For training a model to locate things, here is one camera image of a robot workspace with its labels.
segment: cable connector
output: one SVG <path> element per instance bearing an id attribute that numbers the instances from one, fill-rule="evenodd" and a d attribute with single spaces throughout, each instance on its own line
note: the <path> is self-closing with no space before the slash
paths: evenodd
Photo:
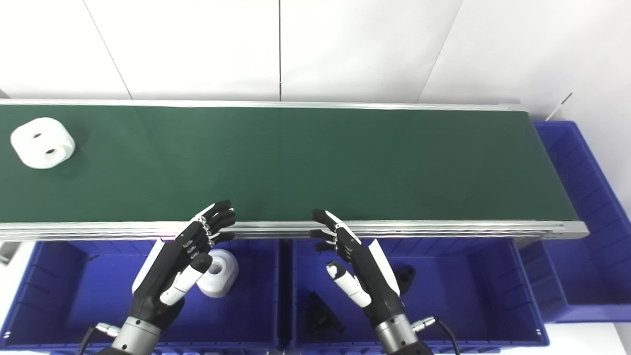
<path id="1" fill-rule="evenodd" d="M 412 330 L 415 333 L 420 332 L 421 330 L 429 327 L 430 325 L 436 323 L 436 318 L 434 317 L 427 317 L 421 320 L 417 320 L 416 322 L 412 323 Z"/>
<path id="2" fill-rule="evenodd" d="M 97 324 L 95 329 L 101 333 L 107 334 L 108 336 L 112 338 L 116 338 L 118 334 L 121 332 L 121 329 L 119 327 L 116 327 L 115 325 L 111 325 L 108 323 L 103 323 L 103 322 Z"/>

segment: white plastic part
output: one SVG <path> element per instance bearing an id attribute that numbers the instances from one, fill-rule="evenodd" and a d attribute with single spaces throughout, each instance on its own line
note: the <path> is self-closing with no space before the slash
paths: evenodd
<path id="1" fill-rule="evenodd" d="M 212 249 L 209 253 L 213 263 L 208 271 L 197 281 L 201 292 L 208 297 L 225 296 L 239 274 L 237 259 L 231 252 L 223 249 Z"/>
<path id="2" fill-rule="evenodd" d="M 357 277 L 348 272 L 348 270 L 344 269 L 344 274 L 337 279 L 335 278 L 338 273 L 337 267 L 334 265 L 326 265 L 326 271 L 339 288 L 359 307 L 364 308 L 372 302 L 372 298 L 362 289 Z"/>
<path id="3" fill-rule="evenodd" d="M 175 276 L 173 284 L 160 295 L 160 302 L 167 306 L 173 306 L 189 292 L 193 285 L 203 276 L 202 272 L 187 266 L 184 271 Z"/>
<path id="4" fill-rule="evenodd" d="M 377 266 L 379 267 L 379 270 L 381 270 L 381 273 L 383 274 L 390 288 L 394 292 L 396 292 L 398 296 L 400 296 L 401 291 L 399 290 L 399 284 L 397 284 L 396 282 L 396 277 L 394 276 L 392 267 L 390 266 L 390 263 L 388 262 L 388 259 L 386 258 L 386 254 L 384 254 L 384 250 L 381 249 L 381 244 L 379 244 L 379 242 L 375 239 L 368 246 L 368 249 L 370 250 L 370 253 L 372 254 L 372 256 L 375 258 L 375 261 L 377 262 Z"/>
<path id="5" fill-rule="evenodd" d="M 162 239 L 156 240 L 156 243 L 153 245 L 153 248 L 149 252 L 149 255 L 147 255 L 147 259 L 144 261 L 143 266 L 140 268 L 140 271 L 136 275 L 134 283 L 131 285 L 131 293 L 136 292 L 136 289 L 140 286 L 141 283 L 143 283 L 144 277 L 147 276 L 149 269 L 158 257 L 158 254 L 160 254 L 160 250 L 162 250 L 164 244 L 165 243 L 162 241 Z"/>
<path id="6" fill-rule="evenodd" d="M 22 124 L 11 134 L 11 145 L 20 160 L 34 169 L 48 169 L 74 152 L 74 139 L 56 119 L 40 117 Z"/>

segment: white cylindrical object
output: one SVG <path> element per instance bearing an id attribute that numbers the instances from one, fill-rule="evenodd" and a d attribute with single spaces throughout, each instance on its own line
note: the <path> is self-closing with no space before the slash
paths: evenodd
<path id="1" fill-rule="evenodd" d="M 40 117 L 22 124 L 11 134 L 11 145 L 20 160 L 34 169 L 48 169 L 74 152 L 74 139 L 56 119 Z"/>
<path id="2" fill-rule="evenodd" d="M 201 292 L 208 297 L 225 296 L 239 274 L 237 259 L 231 252 L 223 249 L 212 249 L 209 253 L 213 263 L 208 271 L 197 281 Z"/>

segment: hole in white part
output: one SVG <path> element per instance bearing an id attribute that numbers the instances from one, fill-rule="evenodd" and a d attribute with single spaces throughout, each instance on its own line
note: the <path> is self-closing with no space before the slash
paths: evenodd
<path id="1" fill-rule="evenodd" d="M 223 265 L 212 264 L 212 265 L 210 265 L 210 268 L 208 269 L 208 272 L 211 275 L 216 275 L 216 274 L 220 273 L 222 270 L 223 270 Z"/>

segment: green conveyor belt surface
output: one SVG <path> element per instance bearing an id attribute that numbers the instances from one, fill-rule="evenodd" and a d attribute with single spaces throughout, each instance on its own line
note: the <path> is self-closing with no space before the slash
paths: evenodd
<path id="1" fill-rule="evenodd" d="M 9 136 L 53 117 L 77 143 L 47 170 Z M 576 220 L 525 112 L 0 105 L 0 222 Z"/>

